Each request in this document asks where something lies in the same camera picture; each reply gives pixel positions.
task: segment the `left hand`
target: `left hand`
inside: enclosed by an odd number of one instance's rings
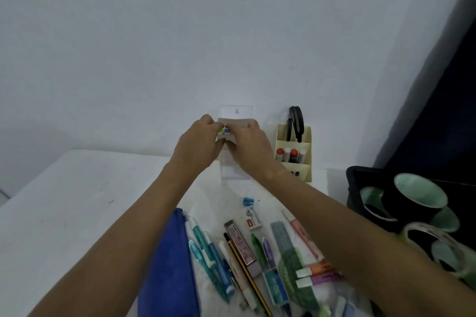
[[[223,123],[214,122],[208,114],[202,116],[179,138],[170,161],[196,178],[210,166],[223,148],[225,139],[215,140],[219,130],[224,127]]]

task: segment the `purple highlighter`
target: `purple highlighter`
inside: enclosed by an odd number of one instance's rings
[[[333,282],[342,278],[342,275],[339,272],[330,272],[324,273],[317,276],[311,276],[306,278],[301,278],[296,281],[298,288],[311,287],[314,285],[319,285],[321,283]]]

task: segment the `right hand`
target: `right hand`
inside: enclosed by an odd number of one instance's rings
[[[252,120],[247,127],[229,123],[227,127],[236,139],[236,144],[226,142],[233,159],[254,179],[258,180],[259,175],[278,164],[269,139],[258,122]]]

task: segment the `hand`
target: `hand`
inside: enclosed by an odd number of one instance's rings
[[[261,176],[270,179],[274,175],[273,167],[281,167],[281,164],[276,161],[269,139],[258,122],[252,120],[248,127],[228,123],[227,127],[237,141],[235,144],[227,140],[227,146],[241,169],[257,181]]]
[[[223,148],[225,139],[215,141],[218,131],[223,127],[223,123],[214,122],[208,114],[202,116],[179,138],[170,161],[195,179],[210,166]]]

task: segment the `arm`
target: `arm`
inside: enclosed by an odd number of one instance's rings
[[[387,316],[476,316],[476,294],[390,233],[307,185],[274,158],[256,122],[230,126],[240,166],[276,196],[326,258]]]
[[[178,141],[152,185],[53,287],[29,317],[125,316],[136,298],[170,214],[217,158],[222,123],[204,115]]]

